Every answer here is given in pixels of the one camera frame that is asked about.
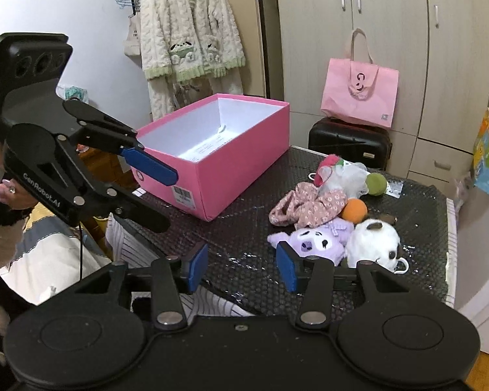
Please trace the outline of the person's left hand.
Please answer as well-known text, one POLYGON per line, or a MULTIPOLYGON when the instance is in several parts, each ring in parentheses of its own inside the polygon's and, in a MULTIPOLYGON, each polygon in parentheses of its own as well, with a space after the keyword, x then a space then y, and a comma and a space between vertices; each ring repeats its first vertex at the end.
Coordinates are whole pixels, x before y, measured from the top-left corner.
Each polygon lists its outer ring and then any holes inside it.
POLYGON ((13 210, 34 208, 37 200, 25 191, 14 179, 5 178, 5 169, 0 165, 0 203, 13 210))

